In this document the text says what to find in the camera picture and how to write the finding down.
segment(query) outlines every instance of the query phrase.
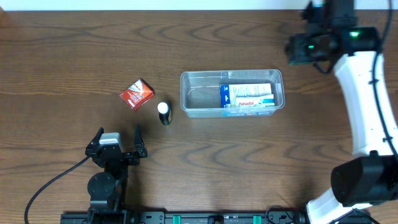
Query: white backdrop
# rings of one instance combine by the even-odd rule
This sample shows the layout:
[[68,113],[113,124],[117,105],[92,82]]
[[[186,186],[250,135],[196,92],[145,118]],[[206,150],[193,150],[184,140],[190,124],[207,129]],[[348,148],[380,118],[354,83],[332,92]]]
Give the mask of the white backdrop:
[[[0,0],[5,11],[303,9],[309,0]],[[398,9],[398,0],[393,0]],[[387,9],[387,0],[356,0],[356,9]]]

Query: bottle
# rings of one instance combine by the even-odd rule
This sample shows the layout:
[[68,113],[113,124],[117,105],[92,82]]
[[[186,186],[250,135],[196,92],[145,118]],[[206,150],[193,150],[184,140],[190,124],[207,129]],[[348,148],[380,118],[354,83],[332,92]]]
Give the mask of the bottle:
[[172,122],[172,109],[166,102],[161,102],[157,105],[159,111],[159,119],[163,125],[169,125]]

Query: white lid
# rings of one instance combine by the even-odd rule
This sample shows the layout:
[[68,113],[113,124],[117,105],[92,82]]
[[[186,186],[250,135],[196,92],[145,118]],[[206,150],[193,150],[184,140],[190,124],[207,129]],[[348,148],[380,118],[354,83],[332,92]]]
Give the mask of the white lid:
[[165,102],[161,102],[157,105],[157,110],[161,114],[166,114],[169,111],[169,106]]

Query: green light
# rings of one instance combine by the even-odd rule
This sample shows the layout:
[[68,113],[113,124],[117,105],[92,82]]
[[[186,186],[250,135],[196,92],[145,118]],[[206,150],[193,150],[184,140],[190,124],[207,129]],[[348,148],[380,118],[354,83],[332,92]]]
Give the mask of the green light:
[[359,32],[352,31],[349,33],[351,37],[357,38],[359,36]]

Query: wooden table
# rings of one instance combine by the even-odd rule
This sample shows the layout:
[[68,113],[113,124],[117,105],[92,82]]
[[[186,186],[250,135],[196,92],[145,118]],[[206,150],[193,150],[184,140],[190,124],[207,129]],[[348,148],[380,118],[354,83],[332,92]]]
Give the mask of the wooden table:
[[[384,27],[385,11],[359,12]],[[385,71],[398,110],[397,19]],[[330,186],[332,168],[352,159],[348,115],[333,75],[291,67],[284,47],[303,31],[297,11],[7,12],[0,22],[0,223],[22,223],[31,196],[84,158],[99,127],[131,149],[141,126],[149,157],[130,169],[127,201],[169,211],[303,207]],[[180,74],[277,68],[286,106],[271,117],[190,119],[180,109]],[[134,112],[119,94],[144,78],[156,96]],[[163,126],[156,105],[173,104]],[[85,211],[88,161],[47,188],[31,223]],[[396,223],[397,202],[370,209]]]

